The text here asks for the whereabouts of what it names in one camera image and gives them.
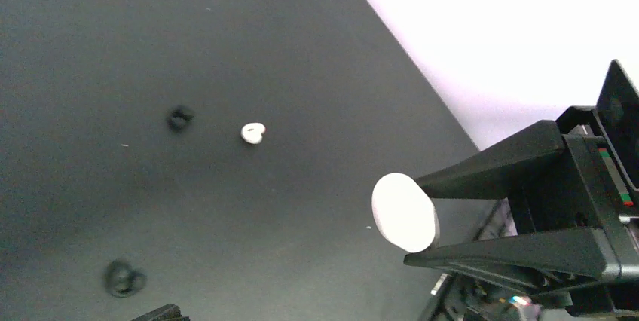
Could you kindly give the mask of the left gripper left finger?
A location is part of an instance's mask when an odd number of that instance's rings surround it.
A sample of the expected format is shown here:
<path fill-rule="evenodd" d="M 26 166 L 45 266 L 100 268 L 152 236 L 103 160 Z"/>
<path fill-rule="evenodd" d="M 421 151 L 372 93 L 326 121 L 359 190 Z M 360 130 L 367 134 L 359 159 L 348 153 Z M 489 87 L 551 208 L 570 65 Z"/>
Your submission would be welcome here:
<path fill-rule="evenodd" d="M 500 200 L 559 159 L 555 121 L 538 121 L 458 164 L 415 179 L 431 198 Z"/>

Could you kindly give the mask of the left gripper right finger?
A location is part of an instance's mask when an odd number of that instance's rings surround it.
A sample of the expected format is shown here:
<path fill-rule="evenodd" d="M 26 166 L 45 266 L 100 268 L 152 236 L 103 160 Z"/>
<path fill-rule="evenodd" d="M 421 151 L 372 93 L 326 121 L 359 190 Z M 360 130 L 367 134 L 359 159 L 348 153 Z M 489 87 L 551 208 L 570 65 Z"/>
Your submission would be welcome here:
<path fill-rule="evenodd" d="M 443 246 L 408 254 L 404 264 L 473 277 L 514 292 L 566 292 L 619 278 L 605 233 L 572 228 Z"/>

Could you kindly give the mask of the white earbud charging case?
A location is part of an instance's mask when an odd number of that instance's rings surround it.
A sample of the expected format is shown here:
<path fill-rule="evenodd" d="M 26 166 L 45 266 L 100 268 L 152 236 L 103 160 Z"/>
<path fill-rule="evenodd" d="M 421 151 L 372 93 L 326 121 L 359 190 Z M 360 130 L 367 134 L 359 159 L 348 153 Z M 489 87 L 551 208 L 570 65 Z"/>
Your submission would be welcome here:
<path fill-rule="evenodd" d="M 410 176 L 382 176 L 371 194 L 371 211 L 382 237 L 408 253 L 424 251 L 439 241 L 435 206 Z"/>

